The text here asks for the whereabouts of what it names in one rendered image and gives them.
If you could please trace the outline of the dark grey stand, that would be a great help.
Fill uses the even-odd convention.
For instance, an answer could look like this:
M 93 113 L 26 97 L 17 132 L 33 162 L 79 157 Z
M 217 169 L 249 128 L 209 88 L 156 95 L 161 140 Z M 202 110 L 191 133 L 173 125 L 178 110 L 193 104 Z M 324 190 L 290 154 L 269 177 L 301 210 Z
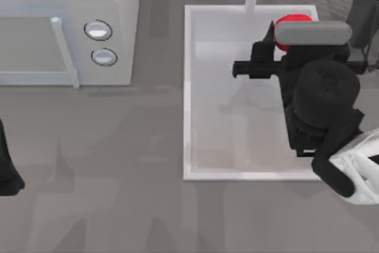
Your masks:
M 353 0 L 346 22 L 352 28 L 349 43 L 362 52 L 367 72 L 379 69 L 379 0 Z

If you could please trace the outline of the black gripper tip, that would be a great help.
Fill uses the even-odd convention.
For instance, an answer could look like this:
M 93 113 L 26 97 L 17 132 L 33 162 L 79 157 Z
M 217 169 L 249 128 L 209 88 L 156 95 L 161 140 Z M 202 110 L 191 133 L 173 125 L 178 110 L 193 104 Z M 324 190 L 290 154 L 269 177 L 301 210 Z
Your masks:
M 9 154 L 4 125 L 0 119 L 0 197 L 16 196 L 23 189 L 25 182 Z

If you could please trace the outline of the red cup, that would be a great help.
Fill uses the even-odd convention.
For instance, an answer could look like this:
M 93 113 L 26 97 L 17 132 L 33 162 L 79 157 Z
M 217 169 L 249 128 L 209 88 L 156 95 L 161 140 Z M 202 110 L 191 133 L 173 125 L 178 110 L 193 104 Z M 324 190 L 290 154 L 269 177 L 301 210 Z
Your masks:
M 296 22 L 296 21 L 312 22 L 313 19 L 306 14 L 288 14 L 288 15 L 282 16 L 276 20 L 276 22 L 274 24 L 274 30 L 276 30 L 277 25 L 280 23 Z M 288 52 L 288 50 L 290 48 L 289 45 L 284 45 L 284 44 L 279 43 L 277 41 L 276 36 L 274 36 L 274 43 L 275 43 L 276 47 L 279 48 L 283 52 Z

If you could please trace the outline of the large round microwave knob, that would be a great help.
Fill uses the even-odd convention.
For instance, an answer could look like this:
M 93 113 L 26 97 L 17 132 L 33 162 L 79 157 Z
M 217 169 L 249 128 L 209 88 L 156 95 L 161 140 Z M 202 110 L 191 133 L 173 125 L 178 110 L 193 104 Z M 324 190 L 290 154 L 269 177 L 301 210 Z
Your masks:
M 95 41 L 106 41 L 113 34 L 112 27 L 102 20 L 94 20 L 86 23 L 83 30 L 91 40 Z

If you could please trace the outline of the pale microwave oven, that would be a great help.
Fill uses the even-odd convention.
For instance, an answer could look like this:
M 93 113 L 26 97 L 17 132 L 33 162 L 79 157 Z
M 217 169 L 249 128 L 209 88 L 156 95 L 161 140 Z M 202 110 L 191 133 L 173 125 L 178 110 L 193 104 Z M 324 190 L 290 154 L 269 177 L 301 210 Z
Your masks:
M 0 0 L 0 86 L 73 86 L 50 19 L 60 17 L 81 86 L 131 82 L 139 0 Z M 102 20 L 113 30 L 106 41 L 91 40 L 86 23 Z M 91 52 L 113 50 L 118 61 L 99 66 Z

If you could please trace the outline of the small round microwave knob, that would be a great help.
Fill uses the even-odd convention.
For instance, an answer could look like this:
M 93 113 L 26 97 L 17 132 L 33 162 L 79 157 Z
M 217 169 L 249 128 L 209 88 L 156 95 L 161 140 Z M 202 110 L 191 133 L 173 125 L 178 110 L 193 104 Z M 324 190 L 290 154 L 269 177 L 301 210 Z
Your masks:
M 117 54 L 108 48 L 93 50 L 91 52 L 91 59 L 99 66 L 112 66 L 118 61 Z

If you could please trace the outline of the white sink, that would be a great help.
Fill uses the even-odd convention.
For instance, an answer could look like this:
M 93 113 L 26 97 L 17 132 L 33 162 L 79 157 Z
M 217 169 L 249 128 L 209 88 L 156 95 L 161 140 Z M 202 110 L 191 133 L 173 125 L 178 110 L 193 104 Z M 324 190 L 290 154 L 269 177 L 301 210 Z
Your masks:
M 185 180 L 315 181 L 288 145 L 278 79 L 232 77 L 252 44 L 287 14 L 314 5 L 187 5 L 184 16 Z

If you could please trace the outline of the pale grey rounded box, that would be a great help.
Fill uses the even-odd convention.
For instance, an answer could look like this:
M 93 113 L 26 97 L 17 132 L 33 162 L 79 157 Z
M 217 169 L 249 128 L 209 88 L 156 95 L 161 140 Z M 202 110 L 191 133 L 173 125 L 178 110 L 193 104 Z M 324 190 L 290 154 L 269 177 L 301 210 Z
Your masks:
M 343 45 L 352 37 L 352 28 L 341 21 L 291 21 L 275 26 L 277 43 L 285 45 Z

